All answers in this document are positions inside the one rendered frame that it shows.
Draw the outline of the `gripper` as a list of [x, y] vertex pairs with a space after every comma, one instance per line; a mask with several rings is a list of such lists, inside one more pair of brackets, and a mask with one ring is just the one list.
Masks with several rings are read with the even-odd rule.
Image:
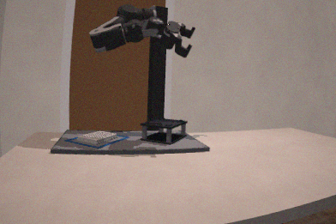
[[192, 45], [189, 44], [187, 48], [182, 46], [181, 36], [177, 34], [179, 33], [179, 31], [181, 36], [190, 39], [193, 32], [195, 31], [195, 27], [192, 27], [192, 29], [189, 30], [183, 23], [180, 22], [176, 23], [174, 21], [169, 21], [164, 32], [162, 33], [162, 36], [159, 35], [156, 37], [158, 38], [159, 45], [161, 47], [170, 50], [175, 44], [175, 53], [183, 58], [186, 58], [189, 54]]

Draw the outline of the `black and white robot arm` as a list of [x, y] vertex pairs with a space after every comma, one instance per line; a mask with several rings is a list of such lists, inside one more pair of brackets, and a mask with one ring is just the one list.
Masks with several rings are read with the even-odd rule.
[[138, 9], [131, 4], [124, 4], [118, 8], [117, 16], [90, 31], [89, 34], [96, 52], [105, 49], [110, 51], [126, 45], [126, 42], [137, 43], [149, 36], [159, 36], [163, 24], [164, 22], [157, 18], [155, 6]]

